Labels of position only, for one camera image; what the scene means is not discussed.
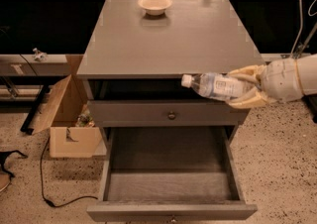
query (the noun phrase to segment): speckled floor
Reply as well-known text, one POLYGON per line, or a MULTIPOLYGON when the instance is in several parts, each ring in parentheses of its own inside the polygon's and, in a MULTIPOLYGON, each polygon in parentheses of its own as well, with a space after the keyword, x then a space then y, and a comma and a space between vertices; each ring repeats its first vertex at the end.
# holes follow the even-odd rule
MULTIPOLYGON (((94 199, 58 209, 43 202, 39 162, 49 134, 21 134, 25 117, 0 113, 0 149, 29 155, 8 159, 7 168, 16 177, 0 193, 1 223, 94 223, 86 213, 94 199)), ((201 224, 317 223, 317 125, 302 102, 253 109, 231 147, 246 201, 259 210, 247 221, 201 224)), ((102 157, 52 159, 46 151, 45 195, 55 204, 97 196, 102 165, 102 157)))

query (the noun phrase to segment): black cable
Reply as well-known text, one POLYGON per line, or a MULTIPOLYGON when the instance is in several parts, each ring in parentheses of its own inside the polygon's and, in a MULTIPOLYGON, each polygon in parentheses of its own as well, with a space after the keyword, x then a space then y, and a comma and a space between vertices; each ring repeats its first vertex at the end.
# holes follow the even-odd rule
POLYGON ((60 204, 60 205, 55 205, 52 201, 48 200, 45 198, 44 196, 44 183, 43 183, 43 171, 42 171, 42 162, 43 162, 43 155, 44 155, 44 152, 49 144, 49 141, 50 141, 50 137, 48 138, 47 140, 47 143, 46 145, 44 146, 43 148, 43 151, 42 151, 42 154, 41 154, 41 158, 40 158, 40 176, 41 176, 41 192, 42 192, 42 198, 43 200, 46 202, 47 205, 49 205, 50 207, 52 208, 60 208, 60 207, 63 207, 63 206, 66 206, 68 204, 71 204, 77 200, 80 200, 80 199, 83 199, 83 198, 94 198, 94 199, 98 199, 96 196, 80 196, 80 197, 77 197, 75 199, 72 199, 70 200, 69 202, 66 202, 64 204, 60 204))

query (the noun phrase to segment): bowl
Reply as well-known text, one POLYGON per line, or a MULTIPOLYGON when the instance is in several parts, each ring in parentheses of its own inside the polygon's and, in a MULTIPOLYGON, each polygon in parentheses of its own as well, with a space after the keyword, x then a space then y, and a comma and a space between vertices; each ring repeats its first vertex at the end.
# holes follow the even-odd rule
POLYGON ((138 0, 141 8, 146 10, 149 15, 157 16, 165 12, 171 6, 171 0, 138 0))

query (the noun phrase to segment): drawer handle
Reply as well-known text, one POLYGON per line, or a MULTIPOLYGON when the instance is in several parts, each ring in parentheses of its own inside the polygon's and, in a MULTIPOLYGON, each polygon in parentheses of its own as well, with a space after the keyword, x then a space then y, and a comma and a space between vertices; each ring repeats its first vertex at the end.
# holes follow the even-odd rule
POLYGON ((171 218, 171 220, 170 220, 170 223, 175 224, 176 222, 177 222, 177 220, 175 219, 174 216, 172 216, 172 218, 171 218))
POLYGON ((173 111, 170 111, 167 117, 169 120, 174 120, 176 118, 176 114, 173 111))

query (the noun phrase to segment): water bottle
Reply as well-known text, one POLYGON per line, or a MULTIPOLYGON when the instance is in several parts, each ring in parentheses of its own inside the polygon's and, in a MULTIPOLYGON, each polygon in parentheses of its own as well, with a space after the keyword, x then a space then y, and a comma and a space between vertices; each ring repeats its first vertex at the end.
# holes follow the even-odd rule
POLYGON ((215 72, 185 74, 181 79, 181 85, 191 87, 202 97, 220 101, 238 98, 255 86, 250 82, 215 72))

